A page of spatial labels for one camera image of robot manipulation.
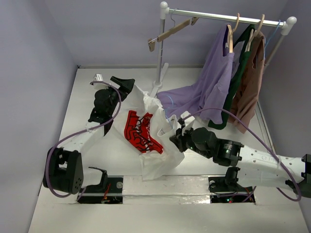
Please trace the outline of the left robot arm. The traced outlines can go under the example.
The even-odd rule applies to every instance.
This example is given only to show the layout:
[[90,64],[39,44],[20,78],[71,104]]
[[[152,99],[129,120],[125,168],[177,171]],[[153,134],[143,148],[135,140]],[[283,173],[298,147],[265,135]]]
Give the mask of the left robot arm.
[[90,83],[97,88],[94,106],[85,129],[57,142],[47,153],[43,185],[59,198],[86,190],[82,156],[104,137],[121,110],[121,103],[132,92],[135,79],[111,77],[112,84],[94,77]]

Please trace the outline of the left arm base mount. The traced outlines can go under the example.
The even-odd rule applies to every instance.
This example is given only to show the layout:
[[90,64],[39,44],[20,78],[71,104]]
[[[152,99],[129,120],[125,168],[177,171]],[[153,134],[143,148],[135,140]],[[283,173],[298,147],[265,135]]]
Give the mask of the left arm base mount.
[[98,184],[82,188],[76,201],[79,204],[122,204],[123,176],[108,176],[104,169],[91,166],[89,168],[100,171],[101,180]]

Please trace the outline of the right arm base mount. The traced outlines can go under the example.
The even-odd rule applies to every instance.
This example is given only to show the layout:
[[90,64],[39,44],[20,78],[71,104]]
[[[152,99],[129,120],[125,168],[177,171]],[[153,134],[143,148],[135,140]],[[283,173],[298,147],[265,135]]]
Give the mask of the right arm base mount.
[[229,167],[224,175],[209,176],[211,203],[256,203],[251,179],[256,173],[249,169]]

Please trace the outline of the light blue wire hanger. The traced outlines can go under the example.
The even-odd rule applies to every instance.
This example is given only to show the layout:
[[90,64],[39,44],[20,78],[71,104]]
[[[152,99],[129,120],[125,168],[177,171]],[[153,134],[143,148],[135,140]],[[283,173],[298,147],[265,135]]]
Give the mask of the light blue wire hanger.
[[171,106],[168,107],[168,108],[166,108],[166,109],[164,109],[164,111],[165,111],[165,118],[166,118],[167,121],[170,123],[170,119],[169,119],[169,117],[167,116],[167,111],[168,111],[169,109],[171,109],[171,108],[174,106],[174,102],[173,102],[172,98],[171,98],[169,95],[166,95],[166,97],[168,97],[168,98],[170,99],[170,101],[171,101]]

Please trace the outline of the white t shirt red print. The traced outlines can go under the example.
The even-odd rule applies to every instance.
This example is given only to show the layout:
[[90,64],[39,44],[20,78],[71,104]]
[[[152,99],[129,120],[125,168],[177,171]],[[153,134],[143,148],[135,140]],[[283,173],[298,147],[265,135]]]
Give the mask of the white t shirt red print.
[[113,121],[124,148],[138,154],[144,180],[159,178],[183,161],[184,154],[170,141],[179,126],[178,118],[167,116],[159,99],[136,85]]

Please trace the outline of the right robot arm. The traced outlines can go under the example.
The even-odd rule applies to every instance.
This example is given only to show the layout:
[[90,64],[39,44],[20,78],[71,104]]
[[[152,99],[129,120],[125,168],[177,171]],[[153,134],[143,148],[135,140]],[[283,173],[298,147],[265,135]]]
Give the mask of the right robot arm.
[[170,141],[180,152],[190,149],[214,163],[227,167],[224,185],[228,190],[239,186],[265,186],[292,190],[305,198],[311,196],[311,156],[301,158],[273,156],[242,143],[216,137],[206,128],[178,129]]

